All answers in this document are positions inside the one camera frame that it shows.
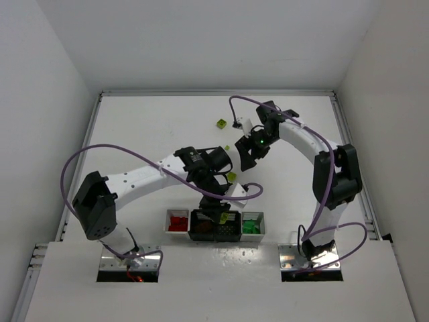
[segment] white platform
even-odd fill
[[[305,122],[341,143],[329,97],[256,97],[294,109]],[[235,102],[238,116],[257,123],[255,105]],[[215,124],[227,120],[225,129]],[[231,128],[227,97],[104,97],[90,144],[119,144],[160,160],[186,147],[234,146],[241,137]],[[263,244],[174,245],[163,233],[166,210],[195,209],[201,196],[175,186],[146,196],[118,214],[141,243],[161,243],[165,260],[157,284],[96,283],[101,246],[85,240],[70,217],[64,242],[52,243],[26,321],[413,321],[395,258],[387,242],[372,241],[342,263],[344,282],[281,282],[277,243],[295,242],[298,224],[310,224],[315,198],[312,166],[293,147],[277,142],[258,165],[234,172],[242,183],[264,186],[246,210],[265,213]],[[90,151],[81,179],[141,166],[134,157],[99,149]],[[363,221],[356,200],[343,223]],[[337,233],[340,254],[354,248],[363,232]]]

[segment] red object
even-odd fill
[[[168,231],[188,231],[188,218],[170,217]]]

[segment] black bin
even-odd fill
[[[241,214],[238,211],[225,212],[229,214],[228,220],[223,225],[218,225],[200,210],[193,210],[190,214],[190,239],[203,242],[239,242]]]

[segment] yellow cube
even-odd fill
[[[220,119],[217,121],[216,126],[219,129],[223,129],[225,126],[227,126],[227,122],[224,119]]]

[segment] green object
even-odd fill
[[[243,222],[243,233],[260,233],[259,228],[256,227],[256,222],[247,220]]]
[[[236,178],[237,175],[234,172],[230,171],[227,173],[227,179],[229,182],[234,182]]]
[[[221,215],[221,219],[219,220],[219,223],[220,223],[221,225],[223,225],[224,223],[226,223],[226,222],[227,222],[228,217],[229,217],[229,214],[228,214],[228,213],[222,213],[222,215]]]
[[[216,126],[219,129],[223,129],[225,126],[227,126],[227,122],[224,119],[220,119],[217,121]]]

